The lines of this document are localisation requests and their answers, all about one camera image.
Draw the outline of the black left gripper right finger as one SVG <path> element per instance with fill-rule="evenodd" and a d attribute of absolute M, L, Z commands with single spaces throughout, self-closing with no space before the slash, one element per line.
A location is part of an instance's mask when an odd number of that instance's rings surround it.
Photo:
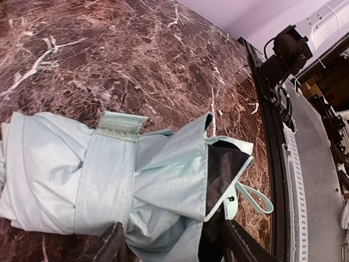
<path fill-rule="evenodd" d="M 279 262 L 235 220 L 225 220 L 223 245 L 224 261 Z"/>

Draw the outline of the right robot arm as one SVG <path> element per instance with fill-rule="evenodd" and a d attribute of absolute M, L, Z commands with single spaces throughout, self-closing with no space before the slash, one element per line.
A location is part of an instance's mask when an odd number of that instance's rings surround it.
<path fill-rule="evenodd" d="M 329 1 L 295 25 L 289 25 L 273 39 L 274 54 L 260 72 L 269 86 L 297 75 L 313 53 L 332 35 L 348 24 L 348 1 Z"/>

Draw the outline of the mint green folding umbrella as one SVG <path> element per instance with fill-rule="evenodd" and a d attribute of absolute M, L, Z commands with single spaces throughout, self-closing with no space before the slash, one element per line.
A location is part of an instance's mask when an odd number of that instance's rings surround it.
<path fill-rule="evenodd" d="M 142 261 L 220 261 L 218 220 L 242 194 L 259 213 L 271 201 L 239 178 L 252 143 L 207 136 L 211 113 L 179 131 L 141 134 L 144 116 L 105 112 L 97 128 L 49 112 L 15 112 L 1 125 L 1 217 L 26 231 L 100 235 L 123 225 Z"/>

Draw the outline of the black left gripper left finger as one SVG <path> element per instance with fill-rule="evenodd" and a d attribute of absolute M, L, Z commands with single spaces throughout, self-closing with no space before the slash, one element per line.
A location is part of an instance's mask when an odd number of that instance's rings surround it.
<path fill-rule="evenodd" d="M 92 261 L 124 261 L 125 235 L 120 222 L 112 223 L 99 237 Z"/>

